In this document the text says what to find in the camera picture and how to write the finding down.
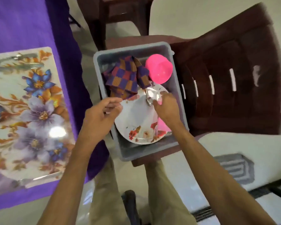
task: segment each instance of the hand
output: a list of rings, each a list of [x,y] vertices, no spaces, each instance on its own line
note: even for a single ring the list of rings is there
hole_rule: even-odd
[[[154,108],[158,116],[173,130],[175,126],[181,124],[176,98],[172,93],[167,93],[165,91],[162,91],[160,94],[162,96],[162,104],[159,105],[158,102],[154,100]]]
[[[123,110],[121,98],[105,98],[85,112],[82,128],[76,145],[92,152],[94,147],[104,139],[110,131],[114,120]]]

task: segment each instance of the forearm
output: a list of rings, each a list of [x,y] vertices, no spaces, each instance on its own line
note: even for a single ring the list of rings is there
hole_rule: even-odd
[[[179,124],[172,130],[196,181],[221,224],[276,224],[183,126]]]
[[[73,148],[72,155],[37,225],[73,225],[76,222],[89,155]]]

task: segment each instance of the purple tablecloth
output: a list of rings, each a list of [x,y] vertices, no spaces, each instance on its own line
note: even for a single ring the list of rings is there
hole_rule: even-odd
[[[81,52],[69,26],[67,0],[0,0],[0,53],[49,46],[53,51],[75,138],[92,106],[82,81]],[[104,141],[95,148],[86,181],[107,161]],[[0,209],[51,195],[58,181],[0,196]]]

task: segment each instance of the floral pattern plate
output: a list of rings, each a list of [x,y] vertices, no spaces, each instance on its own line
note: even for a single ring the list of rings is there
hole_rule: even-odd
[[[158,100],[159,98],[154,96],[159,95],[161,91],[167,91],[162,85],[154,85],[153,83],[151,85],[147,90],[153,99]],[[137,95],[122,101],[121,104],[123,111],[114,123],[125,139],[135,144],[146,145],[155,143],[165,136],[166,131],[158,131],[157,136],[154,135],[158,116],[153,105],[148,106],[146,93],[143,89],[140,88]]]
[[[75,143],[51,48],[0,60],[25,54],[0,61],[0,195],[59,179]]]

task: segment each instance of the chair backrest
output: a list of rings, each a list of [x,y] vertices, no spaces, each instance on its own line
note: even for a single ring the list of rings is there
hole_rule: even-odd
[[[191,133],[281,134],[281,52],[271,24],[259,3],[175,44]]]

